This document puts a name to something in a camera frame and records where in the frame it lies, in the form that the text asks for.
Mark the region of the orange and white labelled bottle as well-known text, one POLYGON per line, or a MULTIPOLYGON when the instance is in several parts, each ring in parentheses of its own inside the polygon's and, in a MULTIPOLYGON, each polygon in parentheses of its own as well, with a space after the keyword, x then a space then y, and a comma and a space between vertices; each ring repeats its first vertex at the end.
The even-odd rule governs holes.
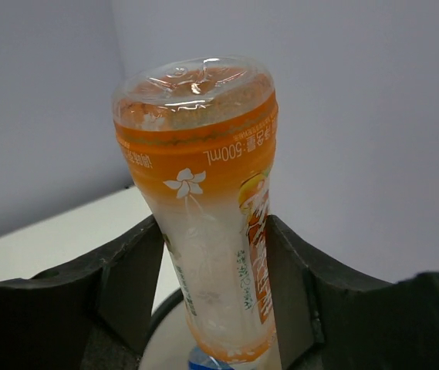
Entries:
POLYGON ((117 142, 156 219, 206 354, 260 368, 275 340, 266 221, 278 104, 241 56, 142 72, 113 94, 117 142))

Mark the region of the white bin with black rim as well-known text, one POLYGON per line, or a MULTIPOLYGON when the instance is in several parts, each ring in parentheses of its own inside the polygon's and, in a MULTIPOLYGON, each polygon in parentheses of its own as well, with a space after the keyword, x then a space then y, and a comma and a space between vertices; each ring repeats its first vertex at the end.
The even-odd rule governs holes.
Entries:
POLYGON ((181 290, 168 296, 152 314, 141 370, 185 370, 191 349, 198 346, 187 326, 181 290))

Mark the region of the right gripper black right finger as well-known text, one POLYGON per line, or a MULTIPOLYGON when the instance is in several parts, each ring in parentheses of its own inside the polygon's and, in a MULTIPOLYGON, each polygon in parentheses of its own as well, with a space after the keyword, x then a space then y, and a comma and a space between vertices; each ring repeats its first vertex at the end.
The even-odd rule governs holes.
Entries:
POLYGON ((439 369, 439 272, 389 283, 313 247, 277 216, 265 229, 284 369, 439 369))

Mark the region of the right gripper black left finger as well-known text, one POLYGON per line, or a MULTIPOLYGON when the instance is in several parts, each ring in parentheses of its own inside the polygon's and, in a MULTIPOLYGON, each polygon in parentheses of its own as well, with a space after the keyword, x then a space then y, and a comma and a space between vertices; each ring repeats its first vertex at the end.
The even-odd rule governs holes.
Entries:
POLYGON ((0 281, 0 369, 135 369, 164 240, 153 217, 30 279, 0 281))

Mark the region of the clear bottle blue label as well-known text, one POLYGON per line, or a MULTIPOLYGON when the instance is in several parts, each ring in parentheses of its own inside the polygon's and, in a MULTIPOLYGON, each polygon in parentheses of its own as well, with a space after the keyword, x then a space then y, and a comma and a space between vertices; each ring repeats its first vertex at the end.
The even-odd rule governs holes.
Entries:
POLYGON ((207 355, 198 346, 193 347, 189 352, 187 363, 189 370, 231 369, 227 363, 221 362, 216 358, 207 355))

